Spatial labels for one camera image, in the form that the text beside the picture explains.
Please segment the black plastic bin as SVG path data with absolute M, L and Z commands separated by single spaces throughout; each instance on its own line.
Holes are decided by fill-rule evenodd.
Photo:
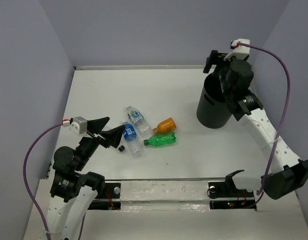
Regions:
M 211 129 L 222 128 L 232 114 L 227 109 L 219 80 L 207 75 L 196 111 L 198 121 Z

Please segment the aluminium table edge rail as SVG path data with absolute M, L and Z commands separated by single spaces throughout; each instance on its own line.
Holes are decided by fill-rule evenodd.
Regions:
M 166 69 L 204 69 L 204 65 L 95 65 L 95 66 L 75 66 L 77 71 L 106 71 L 106 70 L 166 70 Z

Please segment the clear bottle green white label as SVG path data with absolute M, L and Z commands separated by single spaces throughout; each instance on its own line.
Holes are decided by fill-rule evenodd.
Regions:
M 147 137 L 153 134 L 152 128 L 142 113 L 135 107 L 128 106 L 126 108 L 127 117 L 138 130 L 142 137 Z

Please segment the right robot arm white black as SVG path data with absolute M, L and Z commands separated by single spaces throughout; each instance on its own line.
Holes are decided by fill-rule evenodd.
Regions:
M 203 72 L 207 74 L 197 107 L 197 118 L 207 128 L 222 128 L 230 117 L 243 126 L 267 160 L 264 174 L 248 176 L 244 169 L 228 174 L 214 198 L 241 190 L 260 190 L 277 200 L 301 188 L 308 179 L 308 159 L 302 160 L 267 117 L 263 104 L 249 89 L 254 77 L 247 53 L 212 50 Z

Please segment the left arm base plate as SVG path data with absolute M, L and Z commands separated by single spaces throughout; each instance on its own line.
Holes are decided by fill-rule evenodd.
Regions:
M 88 210 L 117 211 L 121 209 L 121 182 L 106 181 L 105 189 L 89 205 Z

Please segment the green plastic bottle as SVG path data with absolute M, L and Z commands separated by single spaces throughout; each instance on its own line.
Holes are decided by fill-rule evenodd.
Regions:
M 161 147 L 167 144 L 173 144 L 176 142 L 174 132 L 160 133 L 151 136 L 149 139 L 143 141 L 145 146 Z

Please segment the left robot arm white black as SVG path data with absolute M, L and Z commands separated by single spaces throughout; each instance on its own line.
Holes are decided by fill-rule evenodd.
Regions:
M 105 195 L 105 204 L 110 209 L 114 207 L 105 177 L 95 172 L 81 173 L 99 146 L 124 151 L 120 142 L 125 126 L 104 130 L 109 120 L 109 117 L 94 120 L 73 117 L 62 121 L 63 127 L 82 138 L 76 148 L 62 146 L 54 153 L 46 229 L 40 239 L 73 239 L 90 205 L 102 195 Z

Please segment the white foam front board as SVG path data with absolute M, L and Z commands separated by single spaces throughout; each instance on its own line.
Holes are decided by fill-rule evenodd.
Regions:
M 209 210 L 207 181 L 133 180 L 121 184 L 122 212 Z

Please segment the clear bottle black cap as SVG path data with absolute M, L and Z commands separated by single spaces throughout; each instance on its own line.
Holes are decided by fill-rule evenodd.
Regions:
M 120 152 L 125 151 L 125 146 L 121 145 L 121 146 L 118 148 L 118 150 L 119 150 Z

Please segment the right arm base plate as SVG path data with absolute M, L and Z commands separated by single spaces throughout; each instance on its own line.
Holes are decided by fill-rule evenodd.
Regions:
M 253 192 L 229 189 L 224 181 L 208 182 L 207 196 L 210 210 L 239 210 L 256 202 Z

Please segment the orange plastic bottle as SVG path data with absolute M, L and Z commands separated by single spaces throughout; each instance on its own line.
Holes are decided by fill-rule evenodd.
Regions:
M 174 120 L 170 117 L 162 122 L 160 122 L 156 128 L 153 129 L 153 133 L 155 135 L 157 134 L 164 134 L 173 131 L 176 129 L 177 126 L 174 122 Z

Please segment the clear bottle blue label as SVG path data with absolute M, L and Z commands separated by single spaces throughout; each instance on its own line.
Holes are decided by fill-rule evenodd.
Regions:
M 123 138 L 126 141 L 131 154 L 138 158 L 142 156 L 142 146 L 139 142 L 139 137 L 134 129 L 133 125 L 127 120 L 123 120 L 122 124 L 125 126 L 123 131 Z

